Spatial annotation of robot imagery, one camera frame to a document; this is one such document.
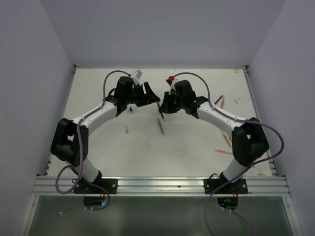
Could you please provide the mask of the red capped pen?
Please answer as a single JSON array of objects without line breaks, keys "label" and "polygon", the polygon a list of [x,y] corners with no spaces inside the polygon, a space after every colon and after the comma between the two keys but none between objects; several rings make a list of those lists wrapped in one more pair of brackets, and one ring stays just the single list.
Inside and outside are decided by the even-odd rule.
[{"label": "red capped pen", "polygon": [[162,120],[165,121],[165,117],[164,117],[163,113],[162,113],[161,110],[160,110],[160,102],[157,102],[157,106],[158,106],[158,112],[159,112],[159,114],[160,114]]}]

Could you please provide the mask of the purple highlighter pen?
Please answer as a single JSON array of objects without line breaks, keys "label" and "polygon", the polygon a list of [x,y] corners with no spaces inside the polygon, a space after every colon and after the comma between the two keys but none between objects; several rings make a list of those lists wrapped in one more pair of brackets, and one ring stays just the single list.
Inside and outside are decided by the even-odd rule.
[{"label": "purple highlighter pen", "polygon": [[157,118],[157,122],[158,122],[159,129],[160,129],[161,134],[164,135],[164,130],[163,130],[163,127],[162,127],[162,123],[161,123],[161,121],[160,121],[159,118]]}]

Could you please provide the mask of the green pen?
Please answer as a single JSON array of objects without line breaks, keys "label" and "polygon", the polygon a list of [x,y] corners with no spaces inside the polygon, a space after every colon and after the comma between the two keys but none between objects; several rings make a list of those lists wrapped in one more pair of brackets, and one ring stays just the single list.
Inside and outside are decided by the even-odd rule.
[{"label": "green pen", "polygon": [[215,102],[214,104],[217,105],[222,99],[223,99],[224,95],[222,94]]}]

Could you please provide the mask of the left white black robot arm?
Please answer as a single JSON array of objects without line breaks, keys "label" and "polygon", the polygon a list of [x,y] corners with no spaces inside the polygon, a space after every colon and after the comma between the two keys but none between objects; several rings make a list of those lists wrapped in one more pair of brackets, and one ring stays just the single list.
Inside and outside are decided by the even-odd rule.
[{"label": "left white black robot arm", "polygon": [[85,182],[86,189],[97,193],[104,184],[101,172],[88,159],[89,136],[119,116],[128,105],[142,107],[159,101],[148,82],[140,84],[135,77],[122,76],[94,109],[77,118],[62,118],[58,122],[50,152],[74,171],[77,175],[75,185]]}]

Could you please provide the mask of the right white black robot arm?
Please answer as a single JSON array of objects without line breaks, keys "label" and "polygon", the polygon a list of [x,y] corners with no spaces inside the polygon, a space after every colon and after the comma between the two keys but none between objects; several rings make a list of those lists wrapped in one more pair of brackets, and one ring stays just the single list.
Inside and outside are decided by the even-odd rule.
[{"label": "right white black robot arm", "polygon": [[259,120],[251,118],[250,123],[242,123],[226,118],[222,115],[223,109],[215,111],[206,97],[196,96],[189,81],[177,81],[170,77],[166,82],[170,85],[170,91],[164,93],[164,100],[159,109],[161,112],[173,114],[184,110],[188,115],[206,121],[231,136],[233,159],[219,175],[219,187],[225,193],[232,192],[237,187],[234,177],[269,149],[262,127],[252,123]]}]

